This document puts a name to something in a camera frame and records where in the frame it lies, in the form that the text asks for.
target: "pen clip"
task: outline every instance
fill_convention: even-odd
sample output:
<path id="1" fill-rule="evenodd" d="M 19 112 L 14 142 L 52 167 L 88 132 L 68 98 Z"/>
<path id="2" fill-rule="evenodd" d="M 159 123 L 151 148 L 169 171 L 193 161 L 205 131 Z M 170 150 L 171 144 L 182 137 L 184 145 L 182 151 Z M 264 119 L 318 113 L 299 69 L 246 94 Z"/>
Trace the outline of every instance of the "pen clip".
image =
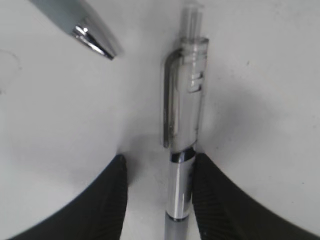
<path id="1" fill-rule="evenodd" d="M 174 123 L 171 120 L 174 94 L 174 63 L 182 56 L 182 50 L 174 50 L 165 60 L 164 64 L 164 94 L 163 94 L 163 146 L 169 148 L 173 134 Z"/>

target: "black object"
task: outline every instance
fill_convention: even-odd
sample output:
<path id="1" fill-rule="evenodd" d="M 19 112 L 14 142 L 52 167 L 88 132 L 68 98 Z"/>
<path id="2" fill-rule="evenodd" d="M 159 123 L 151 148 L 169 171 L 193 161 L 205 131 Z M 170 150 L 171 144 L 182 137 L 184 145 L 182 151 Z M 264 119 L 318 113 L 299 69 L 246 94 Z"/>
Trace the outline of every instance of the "black object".
<path id="1" fill-rule="evenodd" d="M 320 240 L 253 200 L 205 154 L 196 157 L 192 201 L 202 240 Z"/>
<path id="2" fill-rule="evenodd" d="M 71 203 L 11 240 L 119 240 L 127 201 L 126 159 L 117 155 Z"/>

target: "transparent pen body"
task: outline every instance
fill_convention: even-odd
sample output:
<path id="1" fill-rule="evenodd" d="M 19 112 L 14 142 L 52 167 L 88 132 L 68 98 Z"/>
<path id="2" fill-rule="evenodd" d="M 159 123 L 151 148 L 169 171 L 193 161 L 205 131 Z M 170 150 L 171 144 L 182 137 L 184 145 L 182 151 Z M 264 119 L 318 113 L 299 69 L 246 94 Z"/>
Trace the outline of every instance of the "transparent pen body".
<path id="1" fill-rule="evenodd" d="M 169 101 L 169 168 L 167 214 L 175 219 L 189 215 L 192 176 L 204 96 L 209 40 L 182 38 L 180 52 L 171 65 Z"/>
<path id="2" fill-rule="evenodd" d="M 181 152 L 198 137 L 209 40 L 181 40 L 180 58 L 172 65 L 170 150 Z"/>

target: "pen grip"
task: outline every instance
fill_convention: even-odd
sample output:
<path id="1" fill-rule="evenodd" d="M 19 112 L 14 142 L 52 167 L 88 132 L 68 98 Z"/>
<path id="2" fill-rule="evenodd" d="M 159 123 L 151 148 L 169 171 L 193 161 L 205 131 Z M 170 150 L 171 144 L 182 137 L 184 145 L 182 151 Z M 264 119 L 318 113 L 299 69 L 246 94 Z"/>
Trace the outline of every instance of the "pen grip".
<path id="1" fill-rule="evenodd" d="M 67 34 L 87 16 L 79 0 L 30 0 L 42 13 Z"/>
<path id="2" fill-rule="evenodd" d="M 174 221 L 182 221 L 189 215 L 195 159 L 193 147 L 171 154 L 166 212 Z"/>

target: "silver pen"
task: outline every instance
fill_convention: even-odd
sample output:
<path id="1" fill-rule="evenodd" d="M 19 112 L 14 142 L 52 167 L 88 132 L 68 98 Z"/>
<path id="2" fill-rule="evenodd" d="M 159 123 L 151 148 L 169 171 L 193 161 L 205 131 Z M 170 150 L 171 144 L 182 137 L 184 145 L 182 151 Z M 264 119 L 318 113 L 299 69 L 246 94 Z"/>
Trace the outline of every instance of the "silver pen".
<path id="1" fill-rule="evenodd" d="M 112 60 L 116 52 L 80 0 L 30 0 L 53 23 L 92 51 Z"/>
<path id="2" fill-rule="evenodd" d="M 179 48 L 164 67 L 163 145 L 170 149 L 165 240 L 184 240 L 192 201 L 209 39 L 201 36 L 203 6 L 182 13 Z"/>

